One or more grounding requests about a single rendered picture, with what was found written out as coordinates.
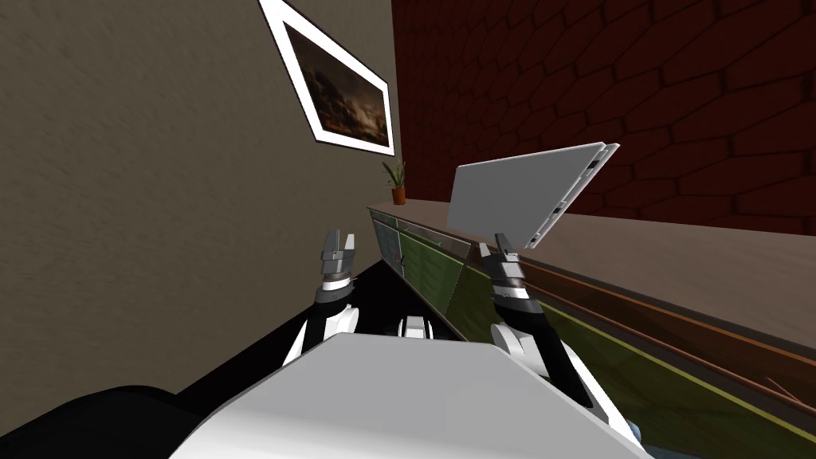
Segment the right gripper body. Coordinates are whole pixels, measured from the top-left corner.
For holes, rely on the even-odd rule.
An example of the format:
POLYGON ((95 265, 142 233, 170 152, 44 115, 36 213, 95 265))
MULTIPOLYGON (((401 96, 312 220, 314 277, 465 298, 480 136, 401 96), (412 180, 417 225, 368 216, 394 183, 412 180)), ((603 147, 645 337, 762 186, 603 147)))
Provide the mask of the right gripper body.
POLYGON ((523 284, 524 273, 517 253, 492 253, 485 258, 492 284, 523 284))

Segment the potted green plant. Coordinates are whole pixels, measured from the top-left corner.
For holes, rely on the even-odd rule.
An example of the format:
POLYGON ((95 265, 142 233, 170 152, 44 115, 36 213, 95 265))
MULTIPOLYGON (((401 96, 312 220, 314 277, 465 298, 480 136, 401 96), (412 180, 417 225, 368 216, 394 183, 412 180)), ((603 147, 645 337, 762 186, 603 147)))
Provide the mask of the potted green plant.
POLYGON ((405 189, 405 179, 406 179, 406 164, 403 161, 397 161, 397 163, 392 167, 389 164, 382 162, 383 167, 385 168, 386 173, 389 176, 388 184, 392 186, 392 190, 390 190, 390 194, 392 194, 393 203, 396 206, 401 206, 406 204, 406 189, 405 189))

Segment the grey cupboard door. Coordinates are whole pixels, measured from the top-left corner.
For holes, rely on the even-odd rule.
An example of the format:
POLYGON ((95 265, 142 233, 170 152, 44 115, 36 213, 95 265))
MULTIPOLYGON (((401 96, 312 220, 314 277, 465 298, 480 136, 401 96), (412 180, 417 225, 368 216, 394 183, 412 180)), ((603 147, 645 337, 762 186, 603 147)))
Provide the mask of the grey cupboard door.
POLYGON ((385 222, 372 218, 382 259, 403 276, 402 254, 398 231, 385 222))

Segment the white-framed dark picture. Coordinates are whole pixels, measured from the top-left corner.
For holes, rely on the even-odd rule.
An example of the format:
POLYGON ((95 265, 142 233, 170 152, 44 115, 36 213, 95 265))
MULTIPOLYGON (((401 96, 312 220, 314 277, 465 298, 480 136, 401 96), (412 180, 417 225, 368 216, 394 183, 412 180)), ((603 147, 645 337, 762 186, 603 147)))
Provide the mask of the white-framed dark picture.
POLYGON ((257 0, 318 143, 395 156, 389 88, 286 0, 257 0))

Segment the green cupboard door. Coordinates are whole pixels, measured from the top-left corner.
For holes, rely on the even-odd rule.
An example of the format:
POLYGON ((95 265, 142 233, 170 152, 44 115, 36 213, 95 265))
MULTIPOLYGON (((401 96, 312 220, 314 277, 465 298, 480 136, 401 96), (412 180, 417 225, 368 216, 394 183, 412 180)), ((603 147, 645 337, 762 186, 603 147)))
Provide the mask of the green cupboard door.
POLYGON ((460 280, 470 244, 432 233, 431 238, 401 230, 403 276, 437 312, 445 316, 460 280))

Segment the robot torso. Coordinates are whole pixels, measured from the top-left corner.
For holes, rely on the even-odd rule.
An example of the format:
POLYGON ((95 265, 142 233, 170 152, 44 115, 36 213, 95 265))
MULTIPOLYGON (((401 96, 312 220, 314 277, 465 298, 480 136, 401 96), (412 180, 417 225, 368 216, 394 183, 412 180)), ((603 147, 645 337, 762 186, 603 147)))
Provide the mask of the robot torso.
POLYGON ((337 333, 169 459, 652 459, 495 343, 337 333))

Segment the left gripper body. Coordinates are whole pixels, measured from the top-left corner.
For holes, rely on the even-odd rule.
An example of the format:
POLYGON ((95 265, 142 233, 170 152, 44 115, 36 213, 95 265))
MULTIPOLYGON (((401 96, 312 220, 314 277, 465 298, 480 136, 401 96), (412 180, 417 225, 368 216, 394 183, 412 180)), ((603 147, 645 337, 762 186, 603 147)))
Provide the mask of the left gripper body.
POLYGON ((349 273, 353 266, 355 253, 353 249, 324 250, 321 253, 321 274, 329 277, 349 273))

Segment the long green-fronted cupboard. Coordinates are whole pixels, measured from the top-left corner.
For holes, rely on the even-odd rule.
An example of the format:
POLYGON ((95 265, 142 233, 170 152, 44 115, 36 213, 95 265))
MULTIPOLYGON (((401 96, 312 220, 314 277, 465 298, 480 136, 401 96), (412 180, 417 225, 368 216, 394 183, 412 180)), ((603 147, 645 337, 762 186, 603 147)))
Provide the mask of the long green-fronted cupboard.
MULTIPOLYGON (((371 206, 398 232, 466 241, 445 316, 463 339, 492 341, 499 320, 472 238, 442 229, 442 202, 371 206)), ((816 355, 707 316, 638 300, 521 259, 525 284, 655 459, 816 459, 816 355)))

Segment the white flat laptop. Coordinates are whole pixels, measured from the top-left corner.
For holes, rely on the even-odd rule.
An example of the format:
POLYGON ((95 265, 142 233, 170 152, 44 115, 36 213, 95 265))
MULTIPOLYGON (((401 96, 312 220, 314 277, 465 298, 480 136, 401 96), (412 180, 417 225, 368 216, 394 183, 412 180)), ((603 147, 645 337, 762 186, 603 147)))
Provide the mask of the white flat laptop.
POLYGON ((460 165, 446 225, 534 249, 617 149, 597 142, 460 165))

